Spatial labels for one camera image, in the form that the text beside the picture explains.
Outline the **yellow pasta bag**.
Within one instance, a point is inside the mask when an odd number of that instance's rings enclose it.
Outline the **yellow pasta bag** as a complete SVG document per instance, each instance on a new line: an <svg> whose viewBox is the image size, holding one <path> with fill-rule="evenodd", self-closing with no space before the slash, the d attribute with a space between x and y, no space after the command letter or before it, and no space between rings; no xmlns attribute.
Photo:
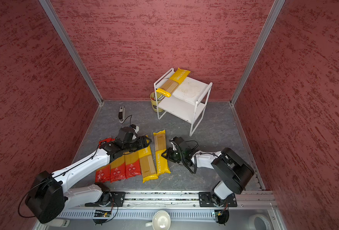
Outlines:
<svg viewBox="0 0 339 230"><path fill-rule="evenodd" d="M150 180L157 180L157 171L154 164L150 145L147 145L146 152L138 152L143 183Z"/></svg>
<svg viewBox="0 0 339 230"><path fill-rule="evenodd" d="M165 96L171 97L175 90L184 82L187 76L190 74L189 70L178 68L174 74L166 80L166 82L156 89L156 92Z"/></svg>
<svg viewBox="0 0 339 230"><path fill-rule="evenodd" d="M162 157L162 154L167 150L167 141L166 141L166 131L160 131L158 133L153 133L154 142L155 142L155 155L156 155L156 165L157 165L157 176L160 176L165 173L171 173L167 159Z"/></svg>

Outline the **white two-tier shelf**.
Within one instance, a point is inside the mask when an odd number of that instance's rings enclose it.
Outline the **white two-tier shelf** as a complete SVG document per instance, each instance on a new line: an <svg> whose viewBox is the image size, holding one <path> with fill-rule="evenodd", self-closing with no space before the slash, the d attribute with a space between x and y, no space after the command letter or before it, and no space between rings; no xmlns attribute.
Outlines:
<svg viewBox="0 0 339 230"><path fill-rule="evenodd" d="M154 92L161 87L167 79L174 74L171 68L153 84ZM166 113L172 114L191 124L189 135L192 136L201 123L213 83L206 84L199 80L187 77L184 82L175 90L171 97L164 97L158 108L163 109L162 113L157 112L160 120Z"/></svg>

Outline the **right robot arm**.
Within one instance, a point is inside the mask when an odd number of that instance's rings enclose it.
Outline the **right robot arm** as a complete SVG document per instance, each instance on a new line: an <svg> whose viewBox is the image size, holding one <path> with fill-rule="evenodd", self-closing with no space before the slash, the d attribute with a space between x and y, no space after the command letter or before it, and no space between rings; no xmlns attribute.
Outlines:
<svg viewBox="0 0 339 230"><path fill-rule="evenodd" d="M200 192L201 207L236 207L235 195L241 194L255 171L237 153L230 148L217 152L204 152L190 147L188 141L181 137L170 140L172 147L165 150L161 156L164 159L184 166L191 174L196 174L198 168L213 169L221 181L210 192Z"/></svg>

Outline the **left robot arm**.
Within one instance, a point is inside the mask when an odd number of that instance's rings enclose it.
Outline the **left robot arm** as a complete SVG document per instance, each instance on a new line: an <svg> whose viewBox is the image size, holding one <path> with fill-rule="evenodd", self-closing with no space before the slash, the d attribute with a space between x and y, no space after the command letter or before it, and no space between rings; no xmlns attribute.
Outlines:
<svg viewBox="0 0 339 230"><path fill-rule="evenodd" d="M80 205L113 208L114 198L103 183L81 188L73 186L81 179L107 166L125 154L131 154L150 146L152 140L137 134L138 127L126 126L116 138L101 141L87 157L53 173L38 174L23 201L40 223L51 222L64 210Z"/></svg>

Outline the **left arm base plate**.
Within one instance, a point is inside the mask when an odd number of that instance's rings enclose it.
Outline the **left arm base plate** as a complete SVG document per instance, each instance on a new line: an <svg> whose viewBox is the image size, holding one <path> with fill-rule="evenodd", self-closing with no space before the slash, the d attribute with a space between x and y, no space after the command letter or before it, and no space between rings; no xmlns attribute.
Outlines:
<svg viewBox="0 0 339 230"><path fill-rule="evenodd" d="M103 192L102 196L94 203L86 203L85 207L99 207L99 208L109 208L114 205L118 207L123 206L126 192Z"/></svg>

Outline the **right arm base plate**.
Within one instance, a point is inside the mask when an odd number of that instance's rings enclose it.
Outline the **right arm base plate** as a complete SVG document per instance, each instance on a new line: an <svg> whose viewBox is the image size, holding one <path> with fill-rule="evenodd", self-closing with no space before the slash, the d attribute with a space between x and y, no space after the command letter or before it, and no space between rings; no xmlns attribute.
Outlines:
<svg viewBox="0 0 339 230"><path fill-rule="evenodd" d="M199 192L200 207L212 207L212 208L234 208L237 207L237 201L235 193L231 193L227 198L221 199L215 193L211 192Z"/></svg>

